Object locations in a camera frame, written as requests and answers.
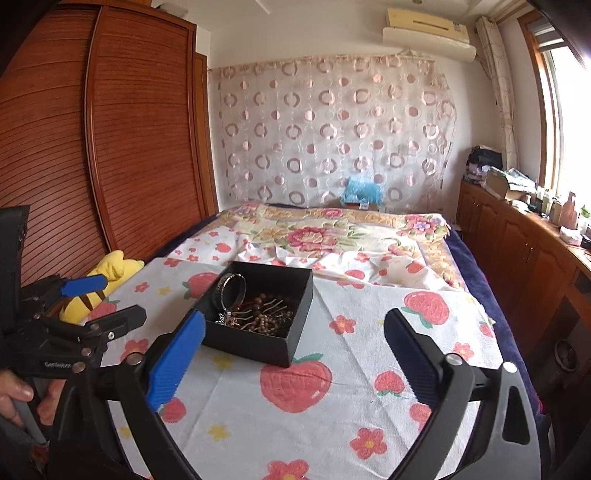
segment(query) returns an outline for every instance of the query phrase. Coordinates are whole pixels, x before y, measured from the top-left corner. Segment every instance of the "bangle bracelet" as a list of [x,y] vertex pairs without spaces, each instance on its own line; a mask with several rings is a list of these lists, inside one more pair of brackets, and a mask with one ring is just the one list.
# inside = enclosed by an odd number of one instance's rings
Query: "bangle bracelet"
[[224,315],[244,301],[246,280],[239,273],[226,273],[219,279],[213,296],[213,304]]

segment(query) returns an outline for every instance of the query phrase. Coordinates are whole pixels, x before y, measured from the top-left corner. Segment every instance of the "stuffed toy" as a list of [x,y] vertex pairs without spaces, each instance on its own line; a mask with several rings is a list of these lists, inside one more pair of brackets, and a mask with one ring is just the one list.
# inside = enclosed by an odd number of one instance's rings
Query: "stuffed toy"
[[141,260],[124,260],[123,252],[115,250],[105,256],[99,264],[88,273],[91,275],[104,275],[107,280],[107,288],[102,291],[87,293],[79,297],[69,299],[60,310],[60,320],[67,323],[80,323],[91,310],[113,293],[117,288],[128,281],[133,275],[144,267]]

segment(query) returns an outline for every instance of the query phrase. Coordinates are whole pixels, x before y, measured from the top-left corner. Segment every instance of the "curtain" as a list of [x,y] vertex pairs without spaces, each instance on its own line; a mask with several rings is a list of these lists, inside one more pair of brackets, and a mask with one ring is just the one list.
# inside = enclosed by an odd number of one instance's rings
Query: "curtain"
[[456,108],[432,59],[305,57],[212,71],[217,170],[235,202],[328,206],[349,179],[394,212],[441,205]]
[[501,117],[502,153],[505,168],[517,168],[518,156],[513,129],[515,99],[507,53],[496,23],[486,17],[476,21],[476,32],[484,50],[487,73],[495,90],[496,105]]

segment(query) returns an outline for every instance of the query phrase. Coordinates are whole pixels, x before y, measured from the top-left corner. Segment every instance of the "finger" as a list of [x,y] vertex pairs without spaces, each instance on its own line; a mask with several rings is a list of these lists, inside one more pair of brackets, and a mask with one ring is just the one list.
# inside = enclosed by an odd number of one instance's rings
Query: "finger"
[[21,401],[33,399],[33,389],[10,370],[0,371],[0,395],[8,395]]
[[14,403],[12,403],[12,399],[8,395],[0,395],[0,415],[17,427],[24,427],[17,409],[14,408]]

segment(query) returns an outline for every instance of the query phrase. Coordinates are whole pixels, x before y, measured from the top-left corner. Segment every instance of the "wooden wardrobe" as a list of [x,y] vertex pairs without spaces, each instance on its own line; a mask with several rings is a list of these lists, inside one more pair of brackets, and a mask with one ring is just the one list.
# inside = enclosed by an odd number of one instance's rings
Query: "wooden wardrobe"
[[196,26],[63,1],[0,77],[0,206],[31,205],[22,282],[149,259],[217,211]]

